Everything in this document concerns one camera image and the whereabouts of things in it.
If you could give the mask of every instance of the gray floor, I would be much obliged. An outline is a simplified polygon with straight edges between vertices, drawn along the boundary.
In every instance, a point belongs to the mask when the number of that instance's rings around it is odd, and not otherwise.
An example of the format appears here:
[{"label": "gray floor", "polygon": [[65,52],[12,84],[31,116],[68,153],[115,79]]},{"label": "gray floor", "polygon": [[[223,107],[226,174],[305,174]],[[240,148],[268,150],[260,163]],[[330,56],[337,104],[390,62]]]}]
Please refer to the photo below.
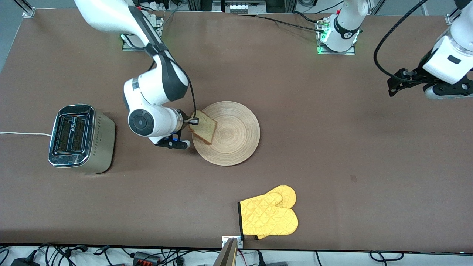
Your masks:
[{"label": "gray floor", "polygon": [[[319,4],[332,5],[339,0],[320,0]],[[73,0],[30,0],[37,8],[74,8]],[[404,15],[419,0],[388,0],[381,8],[380,15]],[[430,0],[426,4],[429,15],[444,15],[455,7],[453,0]],[[21,24],[23,10],[12,0],[0,0],[0,71],[3,69],[15,35]],[[415,15],[422,15],[419,9]]]}]

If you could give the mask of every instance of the tabletop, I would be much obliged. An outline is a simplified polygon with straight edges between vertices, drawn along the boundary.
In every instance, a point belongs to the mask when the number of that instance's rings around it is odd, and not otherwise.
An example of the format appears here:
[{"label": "tabletop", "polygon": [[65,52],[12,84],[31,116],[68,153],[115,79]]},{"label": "tabletop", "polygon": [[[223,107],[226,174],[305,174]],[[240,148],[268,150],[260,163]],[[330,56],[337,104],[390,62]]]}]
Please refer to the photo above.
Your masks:
[{"label": "tabletop", "polygon": [[[367,16],[357,54],[340,56],[318,55],[311,31],[176,12],[163,39],[198,109],[235,101],[260,123],[256,152],[221,167],[129,129],[123,83],[149,67],[145,53],[122,52],[77,9],[38,10],[0,74],[0,131],[48,133],[59,109],[87,103],[116,123],[114,157],[85,176],[48,163],[47,137],[2,135],[0,242],[217,248],[239,234],[237,202],[289,185],[298,229],[245,248],[473,252],[473,103],[427,100],[420,86],[389,97],[372,55],[398,19]],[[409,17],[381,64],[415,68],[445,29],[442,17]],[[191,95],[167,105],[191,112]]]}]

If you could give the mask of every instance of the bread slice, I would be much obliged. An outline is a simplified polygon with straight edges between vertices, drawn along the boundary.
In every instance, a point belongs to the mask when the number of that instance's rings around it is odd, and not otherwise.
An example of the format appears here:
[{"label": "bread slice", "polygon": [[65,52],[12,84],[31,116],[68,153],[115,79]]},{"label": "bread slice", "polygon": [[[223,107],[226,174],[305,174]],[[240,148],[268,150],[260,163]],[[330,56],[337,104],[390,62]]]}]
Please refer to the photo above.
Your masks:
[{"label": "bread slice", "polygon": [[199,118],[199,124],[190,124],[189,128],[191,129],[191,132],[203,140],[205,144],[211,145],[213,135],[215,134],[215,129],[217,128],[217,121],[213,120],[206,113],[199,110],[197,110],[197,115],[195,117]]}]

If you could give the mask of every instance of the oven mitt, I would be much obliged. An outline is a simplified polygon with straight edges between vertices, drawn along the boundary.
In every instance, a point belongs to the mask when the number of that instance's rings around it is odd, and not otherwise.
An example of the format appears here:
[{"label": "oven mitt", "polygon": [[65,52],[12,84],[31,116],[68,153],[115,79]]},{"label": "oven mitt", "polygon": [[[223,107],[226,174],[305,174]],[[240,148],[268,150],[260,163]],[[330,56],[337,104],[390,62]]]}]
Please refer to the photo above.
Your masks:
[{"label": "oven mitt", "polygon": [[295,202],[295,192],[288,186],[239,202],[241,236],[255,235],[261,239],[292,234],[298,226],[297,216],[290,209]]}]

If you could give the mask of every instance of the yellow oven mitt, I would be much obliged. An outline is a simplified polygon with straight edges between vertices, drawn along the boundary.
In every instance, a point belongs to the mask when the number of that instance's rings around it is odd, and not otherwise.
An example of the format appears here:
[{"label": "yellow oven mitt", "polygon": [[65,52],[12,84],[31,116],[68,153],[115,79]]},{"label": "yellow oven mitt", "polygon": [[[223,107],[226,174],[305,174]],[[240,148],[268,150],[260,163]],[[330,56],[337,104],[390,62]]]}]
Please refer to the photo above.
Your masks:
[{"label": "yellow oven mitt", "polygon": [[296,193],[289,186],[278,186],[270,192],[238,203],[241,235],[255,235],[262,239],[268,235],[292,234],[299,222],[291,207]]}]

